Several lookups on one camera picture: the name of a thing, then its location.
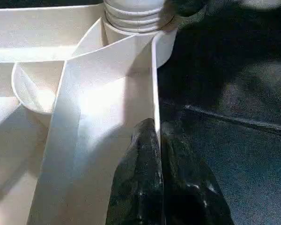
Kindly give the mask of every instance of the white plastic partition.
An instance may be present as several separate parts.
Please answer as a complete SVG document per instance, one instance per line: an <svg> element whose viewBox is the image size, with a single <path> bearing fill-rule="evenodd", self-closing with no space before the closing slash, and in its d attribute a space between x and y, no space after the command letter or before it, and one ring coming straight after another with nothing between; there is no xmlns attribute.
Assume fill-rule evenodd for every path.
<svg viewBox="0 0 281 225"><path fill-rule="evenodd" d="M103 4L6 9L0 20L0 225L25 224L33 195L29 225L103 225L133 127L152 117L159 133L156 70L176 21L133 34Z"/></svg>

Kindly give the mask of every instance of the dark fabric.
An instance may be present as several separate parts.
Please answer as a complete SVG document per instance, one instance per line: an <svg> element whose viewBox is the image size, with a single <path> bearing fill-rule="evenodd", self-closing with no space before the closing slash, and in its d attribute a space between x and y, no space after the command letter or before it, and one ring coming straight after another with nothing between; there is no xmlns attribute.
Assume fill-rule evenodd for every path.
<svg viewBox="0 0 281 225"><path fill-rule="evenodd" d="M98 4L103 0L0 0L0 8L31 8Z"/></svg>
<svg viewBox="0 0 281 225"><path fill-rule="evenodd" d="M162 121L184 129L236 225L281 225L281 8L239 5L181 30L158 70Z"/></svg>
<svg viewBox="0 0 281 225"><path fill-rule="evenodd" d="M208 0L170 0L170 2L181 16L191 16L200 11Z"/></svg>
<svg viewBox="0 0 281 225"><path fill-rule="evenodd" d="M163 175L153 119L138 124L118 165L106 225L163 224Z"/></svg>
<svg viewBox="0 0 281 225"><path fill-rule="evenodd" d="M233 225L213 172L185 133L170 123L163 123L161 133L167 224Z"/></svg>

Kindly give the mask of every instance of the white plastic cylinder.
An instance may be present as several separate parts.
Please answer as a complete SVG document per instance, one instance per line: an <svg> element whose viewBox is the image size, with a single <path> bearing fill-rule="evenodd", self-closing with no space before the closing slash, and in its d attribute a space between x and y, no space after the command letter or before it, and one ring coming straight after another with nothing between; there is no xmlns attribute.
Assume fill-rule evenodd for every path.
<svg viewBox="0 0 281 225"><path fill-rule="evenodd" d="M147 33L160 30L174 14L166 0L105 0L108 21L119 30Z"/></svg>
<svg viewBox="0 0 281 225"><path fill-rule="evenodd" d="M12 72L15 96L47 127L63 65L62 61L16 63Z"/></svg>

